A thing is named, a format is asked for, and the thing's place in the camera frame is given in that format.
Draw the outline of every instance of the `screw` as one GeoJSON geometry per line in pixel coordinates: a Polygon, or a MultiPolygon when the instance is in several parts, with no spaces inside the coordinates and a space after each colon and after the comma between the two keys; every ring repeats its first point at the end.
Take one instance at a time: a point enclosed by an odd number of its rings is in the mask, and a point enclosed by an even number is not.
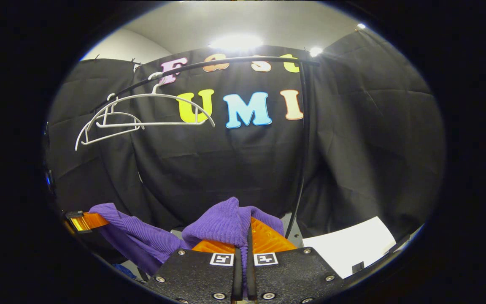
{"type": "Polygon", "coordinates": [[[274,293],[264,293],[262,298],[264,298],[264,300],[271,300],[272,298],[275,298],[275,294],[274,293]]]}
{"type": "Polygon", "coordinates": [[[217,300],[222,300],[222,299],[226,298],[226,296],[224,296],[224,293],[214,293],[213,297],[217,300]]]}

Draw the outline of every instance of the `black backdrop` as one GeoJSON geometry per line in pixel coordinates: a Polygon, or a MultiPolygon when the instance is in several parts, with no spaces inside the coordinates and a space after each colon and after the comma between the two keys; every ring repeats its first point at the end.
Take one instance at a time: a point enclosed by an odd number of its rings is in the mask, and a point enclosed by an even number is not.
{"type": "MultiPolygon", "coordinates": [[[[150,126],[90,146],[74,142],[91,119],[94,106],[112,92],[162,71],[161,64],[188,58],[202,62],[219,50],[204,48],[144,64],[122,60],[85,60],[67,77],[50,115],[48,166],[54,171],[58,203],[65,210],[87,210],[114,202],[118,209],[166,230],[188,225],[217,202],[236,196],[241,206],[257,206],[281,217],[297,199],[302,120],[285,118],[282,90],[299,91],[299,73],[282,62],[258,72],[250,62],[223,70],[184,71],[158,88],[162,94],[213,89],[211,116],[216,123],[198,127],[150,126]],[[266,92],[270,125],[228,129],[222,97],[239,94],[248,102],[266,92]]],[[[226,51],[227,57],[281,56],[309,59],[308,52],[261,46],[226,51]]],[[[298,212],[303,237],[337,231],[379,216],[395,239],[412,233],[432,211],[443,171],[443,126],[436,100],[415,68],[394,47],[370,30],[355,31],[314,58],[310,68],[309,158],[298,212]]],[[[129,94],[152,92],[157,81],[129,94]]],[[[121,102],[143,122],[180,122],[179,105],[166,98],[121,102]]],[[[130,122],[111,116],[110,123],[130,122]]],[[[93,138],[123,129],[98,130],[93,138]]],[[[110,246],[86,235],[107,258],[110,246]]]]}
{"type": "MultiPolygon", "coordinates": [[[[158,301],[99,264],[43,207],[37,148],[49,100],[77,60],[154,5],[0,3],[0,298],[158,301]],[[17,127],[17,117],[27,119],[17,127]]],[[[421,237],[344,299],[486,302],[486,3],[335,5],[380,31],[421,69],[440,100],[448,143],[439,204],[421,237]]]]}

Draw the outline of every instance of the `black fabric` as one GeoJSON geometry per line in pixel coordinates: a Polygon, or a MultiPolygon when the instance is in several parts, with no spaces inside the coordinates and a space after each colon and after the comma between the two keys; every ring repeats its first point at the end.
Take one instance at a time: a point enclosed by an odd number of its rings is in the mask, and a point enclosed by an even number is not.
{"type": "MultiPolygon", "coordinates": [[[[73,150],[81,127],[92,117],[86,113],[108,94],[162,71],[162,63],[186,57],[192,64],[215,53],[204,48],[173,54],[135,73],[130,62],[121,60],[79,63],[56,99],[49,124],[50,164],[60,205],[87,210],[114,202],[118,210],[167,231],[192,223],[231,196],[241,206],[257,206],[275,216],[290,211],[297,199],[302,120],[285,118],[280,91],[299,91],[300,106],[302,91],[299,73],[286,71],[281,62],[272,62],[269,72],[254,71],[249,62],[208,73],[201,68],[184,71],[175,82],[158,88],[157,93],[176,96],[192,92],[199,105],[203,103],[197,93],[213,89],[215,128],[207,121],[197,127],[148,126],[73,150]],[[99,85],[97,79],[106,83],[99,85]],[[248,103],[254,92],[268,94],[272,123],[228,129],[222,98],[239,94],[248,103]]],[[[223,53],[310,58],[308,52],[279,46],[223,53]]],[[[310,133],[297,214],[302,234],[329,233],[379,216],[399,240],[430,214],[443,174],[444,138],[436,100],[404,56],[370,31],[342,38],[314,60],[321,65],[306,70],[310,133]]],[[[155,83],[130,94],[151,93],[155,83]]],[[[124,101],[116,110],[143,122],[182,121],[178,102],[167,98],[124,101]]],[[[110,116],[108,122],[131,119],[110,116]]],[[[94,138],[118,131],[93,130],[94,138]]]]}

